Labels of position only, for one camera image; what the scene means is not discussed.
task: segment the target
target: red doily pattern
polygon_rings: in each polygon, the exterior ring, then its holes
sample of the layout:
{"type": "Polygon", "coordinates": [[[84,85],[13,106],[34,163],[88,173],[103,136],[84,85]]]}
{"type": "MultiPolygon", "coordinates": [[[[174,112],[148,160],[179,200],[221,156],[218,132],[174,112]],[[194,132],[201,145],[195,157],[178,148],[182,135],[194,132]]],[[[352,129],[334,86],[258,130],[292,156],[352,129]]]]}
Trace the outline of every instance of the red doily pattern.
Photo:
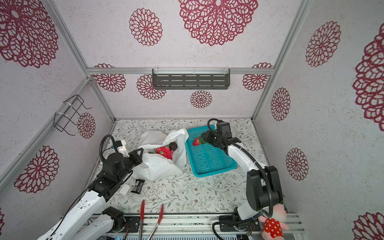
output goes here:
{"type": "Polygon", "coordinates": [[[289,174],[296,180],[304,180],[308,174],[308,161],[304,153],[298,149],[291,149],[285,160],[289,174]]]}
{"type": "Polygon", "coordinates": [[[92,137],[96,129],[96,123],[93,116],[89,113],[83,113],[77,121],[77,129],[83,138],[92,137]]]}
{"type": "Polygon", "coordinates": [[[364,109],[366,119],[378,123],[384,131],[384,23],[375,39],[364,48],[362,61],[355,70],[355,103],[364,109]]]}
{"type": "Polygon", "coordinates": [[[153,46],[160,41],[163,29],[158,17],[148,9],[137,9],[131,15],[129,28],[133,37],[144,46],[153,46]]]}
{"type": "Polygon", "coordinates": [[[308,43],[305,54],[307,63],[317,67],[327,62],[333,56],[340,42],[340,26],[330,21],[319,27],[308,43]]]}
{"type": "Polygon", "coordinates": [[[4,226],[4,214],[1,212],[1,208],[0,208],[0,236],[1,236],[1,231],[3,230],[3,226],[4,226]]]}
{"type": "Polygon", "coordinates": [[[353,223],[354,240],[384,239],[384,216],[381,213],[366,212],[364,215],[359,215],[353,223]]]}
{"type": "MultiPolygon", "coordinates": [[[[259,63],[253,66],[253,68],[272,68],[270,63],[259,63]]],[[[246,89],[251,91],[257,91],[263,89],[267,82],[269,75],[267,74],[246,74],[243,76],[243,85],[246,89]]]]}
{"type": "Polygon", "coordinates": [[[276,121],[286,118],[291,107],[291,99],[287,89],[279,88],[273,94],[271,101],[271,113],[276,121]]]}
{"type": "Polygon", "coordinates": [[[23,67],[49,65],[56,58],[58,35],[39,0],[1,0],[0,52],[23,67]]]}
{"type": "Polygon", "coordinates": [[[208,107],[212,102],[212,95],[204,90],[198,90],[192,93],[191,103],[193,106],[197,108],[205,108],[208,107]]]}
{"type": "Polygon", "coordinates": [[[55,179],[58,168],[59,159],[55,151],[49,146],[43,146],[13,185],[21,192],[37,193],[55,179]]]}
{"type": "Polygon", "coordinates": [[[200,43],[233,41],[252,21],[257,0],[179,0],[184,28],[200,43]]]}
{"type": "MultiPolygon", "coordinates": [[[[114,68],[109,64],[98,64],[96,68],[114,68]]],[[[97,84],[110,92],[120,92],[125,88],[125,78],[123,74],[95,74],[93,78],[97,84]]]]}
{"type": "Polygon", "coordinates": [[[166,90],[156,90],[153,88],[151,74],[140,76],[136,84],[140,94],[148,99],[152,99],[152,100],[160,99],[167,92],[166,90]]]}

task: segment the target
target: red tong tip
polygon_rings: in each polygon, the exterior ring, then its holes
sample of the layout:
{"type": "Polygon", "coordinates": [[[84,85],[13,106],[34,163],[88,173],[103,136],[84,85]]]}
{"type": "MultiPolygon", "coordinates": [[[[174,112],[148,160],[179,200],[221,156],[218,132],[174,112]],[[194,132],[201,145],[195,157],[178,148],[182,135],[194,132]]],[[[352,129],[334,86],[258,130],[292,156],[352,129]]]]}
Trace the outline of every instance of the red tong tip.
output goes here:
{"type": "Polygon", "coordinates": [[[163,212],[164,212],[164,204],[161,204],[161,210],[160,210],[160,215],[159,215],[159,220],[157,223],[161,222],[161,219],[163,218],[163,212]]]}
{"type": "Polygon", "coordinates": [[[141,208],[140,208],[140,219],[144,219],[144,200],[141,202],[141,208]]]}

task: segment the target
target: floral tablecloth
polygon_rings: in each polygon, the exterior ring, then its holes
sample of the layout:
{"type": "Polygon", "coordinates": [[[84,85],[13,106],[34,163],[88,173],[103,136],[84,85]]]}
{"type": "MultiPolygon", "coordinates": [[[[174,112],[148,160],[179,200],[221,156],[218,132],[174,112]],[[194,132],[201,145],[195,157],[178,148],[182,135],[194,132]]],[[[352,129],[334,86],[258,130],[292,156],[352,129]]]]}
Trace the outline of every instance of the floral tablecloth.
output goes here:
{"type": "MultiPolygon", "coordinates": [[[[164,119],[164,120],[120,120],[113,130],[113,137],[124,139],[127,150],[138,147],[140,136],[148,129],[168,134],[180,128],[191,129],[206,126],[208,119],[164,119]]],[[[256,160],[266,164],[265,157],[250,119],[226,119],[231,131],[238,137],[256,160]]],[[[105,157],[113,150],[105,151],[105,157]]],[[[101,170],[100,163],[96,174],[101,170]]],[[[245,201],[246,173],[237,167],[234,170],[209,177],[196,177],[191,169],[189,158],[179,176],[144,183],[141,194],[129,192],[121,195],[116,192],[103,209],[109,206],[125,213],[139,212],[142,200],[145,200],[145,212],[159,212],[164,204],[165,212],[231,212],[234,207],[245,201]]],[[[136,180],[126,183],[134,186],[136,180]]]]}

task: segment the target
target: red polka dot dress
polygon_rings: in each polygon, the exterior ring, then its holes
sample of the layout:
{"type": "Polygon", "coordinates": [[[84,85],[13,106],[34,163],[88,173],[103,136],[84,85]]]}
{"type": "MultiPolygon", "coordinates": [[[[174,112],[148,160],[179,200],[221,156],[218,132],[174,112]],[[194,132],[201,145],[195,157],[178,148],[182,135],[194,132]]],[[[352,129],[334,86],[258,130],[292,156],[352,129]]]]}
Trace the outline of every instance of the red polka dot dress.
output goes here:
{"type": "Polygon", "coordinates": [[[277,236],[283,237],[280,222],[273,218],[267,218],[264,223],[264,231],[269,233],[272,238],[277,236]]]}

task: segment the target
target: red silicone tongs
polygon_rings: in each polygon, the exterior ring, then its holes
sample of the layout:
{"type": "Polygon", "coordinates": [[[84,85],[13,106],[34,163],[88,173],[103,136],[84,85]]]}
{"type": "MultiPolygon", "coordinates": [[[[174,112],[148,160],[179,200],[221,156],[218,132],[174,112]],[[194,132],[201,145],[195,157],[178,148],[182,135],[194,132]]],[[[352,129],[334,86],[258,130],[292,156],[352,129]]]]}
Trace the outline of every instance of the red silicone tongs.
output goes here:
{"type": "Polygon", "coordinates": [[[161,204],[161,210],[160,210],[159,220],[157,221],[157,223],[156,223],[156,225],[155,225],[155,228],[153,229],[153,231],[152,231],[151,234],[149,235],[148,240],[151,240],[153,234],[155,233],[157,227],[159,226],[159,224],[160,224],[160,222],[161,222],[161,219],[163,218],[163,212],[164,212],[164,204],[161,204]]]}
{"type": "Polygon", "coordinates": [[[141,202],[141,208],[140,208],[139,240],[142,239],[142,234],[143,234],[143,220],[144,220],[144,200],[141,202]]]}

